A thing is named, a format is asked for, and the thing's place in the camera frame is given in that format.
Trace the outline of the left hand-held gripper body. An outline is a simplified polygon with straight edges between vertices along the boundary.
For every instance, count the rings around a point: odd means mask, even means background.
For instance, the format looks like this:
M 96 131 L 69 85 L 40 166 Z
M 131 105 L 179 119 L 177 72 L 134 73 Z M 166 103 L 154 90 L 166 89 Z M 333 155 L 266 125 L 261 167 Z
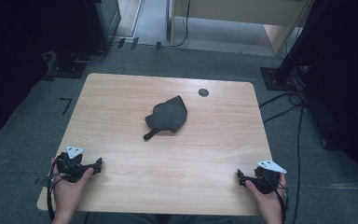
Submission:
M 67 146 L 66 151 L 58 156 L 57 168 L 61 177 L 75 183 L 89 169 L 88 166 L 81 164 L 83 151 L 83 148 Z

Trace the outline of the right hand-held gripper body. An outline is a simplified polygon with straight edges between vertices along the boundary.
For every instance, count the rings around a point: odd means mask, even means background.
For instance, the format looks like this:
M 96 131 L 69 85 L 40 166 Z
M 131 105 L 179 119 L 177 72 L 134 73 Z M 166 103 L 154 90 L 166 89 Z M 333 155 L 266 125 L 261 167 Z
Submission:
M 271 160 L 258 161 L 256 164 L 252 182 L 261 193 L 269 194 L 278 187 L 281 174 L 286 174 L 287 171 Z

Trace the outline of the black cloth bag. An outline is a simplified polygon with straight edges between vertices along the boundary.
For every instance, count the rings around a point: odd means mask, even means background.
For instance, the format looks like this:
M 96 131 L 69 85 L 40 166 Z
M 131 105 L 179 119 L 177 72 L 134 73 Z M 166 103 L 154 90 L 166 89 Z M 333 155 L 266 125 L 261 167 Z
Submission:
M 150 140 L 155 134 L 169 130 L 176 133 L 185 124 L 187 109 L 180 95 L 155 105 L 151 115 L 145 117 L 150 132 L 144 135 L 144 140 Z

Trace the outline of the person's right hand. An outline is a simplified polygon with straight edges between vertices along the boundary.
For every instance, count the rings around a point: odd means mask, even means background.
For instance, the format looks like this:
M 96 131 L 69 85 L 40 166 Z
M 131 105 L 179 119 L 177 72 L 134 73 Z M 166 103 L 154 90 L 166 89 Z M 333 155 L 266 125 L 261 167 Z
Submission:
M 281 174 L 280 176 L 280 185 L 277 188 L 277 191 L 271 192 L 270 194 L 261 193 L 250 181 L 247 181 L 245 186 L 252 193 L 261 217 L 282 218 L 280 201 L 284 201 L 285 198 L 283 189 L 286 187 L 286 179 L 284 174 Z

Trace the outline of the person's left hand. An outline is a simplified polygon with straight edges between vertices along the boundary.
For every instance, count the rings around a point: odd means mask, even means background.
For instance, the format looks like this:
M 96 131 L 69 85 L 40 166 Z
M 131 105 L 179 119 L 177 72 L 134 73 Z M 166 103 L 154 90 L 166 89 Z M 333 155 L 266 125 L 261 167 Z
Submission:
M 75 183 L 68 182 L 60 176 L 53 177 L 55 185 L 53 194 L 56 203 L 57 214 L 74 215 L 82 199 L 85 188 L 92 177 L 92 170 L 88 169 Z

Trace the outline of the black floor tape corner mark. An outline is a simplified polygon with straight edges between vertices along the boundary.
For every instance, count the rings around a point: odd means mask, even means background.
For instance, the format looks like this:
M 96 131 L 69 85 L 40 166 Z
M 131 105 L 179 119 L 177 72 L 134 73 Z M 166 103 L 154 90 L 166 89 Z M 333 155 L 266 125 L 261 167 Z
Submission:
M 61 97 L 60 101 L 66 102 L 65 108 L 62 111 L 62 115 L 64 116 L 67 113 L 67 111 L 69 109 L 69 106 L 71 105 L 73 99 L 72 98 L 63 98 L 63 97 Z

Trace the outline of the yellowish floor tape line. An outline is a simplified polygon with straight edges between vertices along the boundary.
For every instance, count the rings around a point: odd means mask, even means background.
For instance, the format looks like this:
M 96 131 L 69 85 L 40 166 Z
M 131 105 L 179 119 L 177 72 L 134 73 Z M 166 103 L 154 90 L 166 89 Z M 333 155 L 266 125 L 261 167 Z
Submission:
M 327 188 L 327 189 L 358 189 L 358 182 L 331 183 L 331 184 L 323 185 L 323 188 Z

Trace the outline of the dark curtain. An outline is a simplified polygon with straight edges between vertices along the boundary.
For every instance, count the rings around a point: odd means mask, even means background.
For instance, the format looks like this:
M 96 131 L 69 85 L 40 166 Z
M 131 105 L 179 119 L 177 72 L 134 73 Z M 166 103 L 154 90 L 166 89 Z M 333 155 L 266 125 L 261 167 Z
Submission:
M 358 0 L 318 0 L 308 85 L 337 123 L 330 139 L 358 163 Z
M 69 62 L 69 28 L 82 0 L 0 0 L 0 130 L 48 72 L 42 55 Z

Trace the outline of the black cabinet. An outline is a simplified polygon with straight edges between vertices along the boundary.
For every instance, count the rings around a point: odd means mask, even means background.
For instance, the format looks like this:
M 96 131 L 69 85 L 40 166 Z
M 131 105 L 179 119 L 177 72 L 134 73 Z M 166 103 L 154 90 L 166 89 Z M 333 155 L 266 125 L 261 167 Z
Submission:
M 83 0 L 91 34 L 91 48 L 107 52 L 121 21 L 118 0 Z

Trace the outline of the light wooden furniture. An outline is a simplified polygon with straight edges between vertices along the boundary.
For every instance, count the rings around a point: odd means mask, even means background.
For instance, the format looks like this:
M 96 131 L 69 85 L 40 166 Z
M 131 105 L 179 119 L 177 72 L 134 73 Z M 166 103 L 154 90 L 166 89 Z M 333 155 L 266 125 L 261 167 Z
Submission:
M 303 26 L 314 0 L 167 0 L 168 27 L 174 45 L 174 18 L 197 18 L 263 24 L 268 41 L 279 54 L 296 27 Z

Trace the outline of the black stand base plate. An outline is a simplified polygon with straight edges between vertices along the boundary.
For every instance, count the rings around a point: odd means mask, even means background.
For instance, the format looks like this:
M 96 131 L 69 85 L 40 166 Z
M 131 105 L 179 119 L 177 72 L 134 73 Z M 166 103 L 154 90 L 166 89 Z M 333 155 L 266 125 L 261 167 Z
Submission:
M 71 54 L 53 52 L 55 59 L 50 66 L 47 77 L 81 78 L 86 68 L 85 63 L 77 63 Z

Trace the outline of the black stand base with post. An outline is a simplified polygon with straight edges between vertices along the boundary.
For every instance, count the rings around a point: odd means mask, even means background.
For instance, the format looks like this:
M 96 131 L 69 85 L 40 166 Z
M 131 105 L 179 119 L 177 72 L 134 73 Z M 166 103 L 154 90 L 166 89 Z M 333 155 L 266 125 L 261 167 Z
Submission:
M 310 49 L 316 46 L 317 23 L 323 14 L 325 1 L 307 1 L 310 3 L 304 9 L 307 15 L 305 25 L 281 65 L 277 68 L 260 68 L 266 88 L 270 91 L 297 91 L 291 73 L 296 66 L 310 63 L 308 53 L 310 53 Z

